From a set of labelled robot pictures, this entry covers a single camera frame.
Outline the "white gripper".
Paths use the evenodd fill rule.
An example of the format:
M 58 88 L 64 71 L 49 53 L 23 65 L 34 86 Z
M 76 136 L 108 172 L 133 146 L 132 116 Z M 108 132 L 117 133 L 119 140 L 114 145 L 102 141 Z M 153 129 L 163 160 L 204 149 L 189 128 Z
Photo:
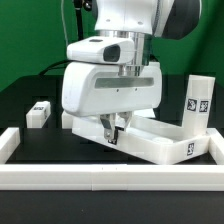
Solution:
M 78 117 L 101 115 L 104 138 L 115 139 L 115 118 L 126 129 L 135 110 L 156 108 L 161 101 L 162 74 L 156 65 L 145 66 L 139 76 L 119 76 L 116 65 L 70 63 L 64 74 L 62 107 Z

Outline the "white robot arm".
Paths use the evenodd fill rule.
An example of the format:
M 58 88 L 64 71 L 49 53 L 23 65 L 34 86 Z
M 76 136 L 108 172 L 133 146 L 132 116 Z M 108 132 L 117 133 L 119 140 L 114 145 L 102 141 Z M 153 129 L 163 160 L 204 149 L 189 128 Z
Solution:
M 154 37 L 179 40 L 197 26 L 201 0 L 94 0 L 96 36 L 67 47 L 62 107 L 99 116 L 104 138 L 116 139 L 115 119 L 161 101 L 160 64 L 150 60 Z

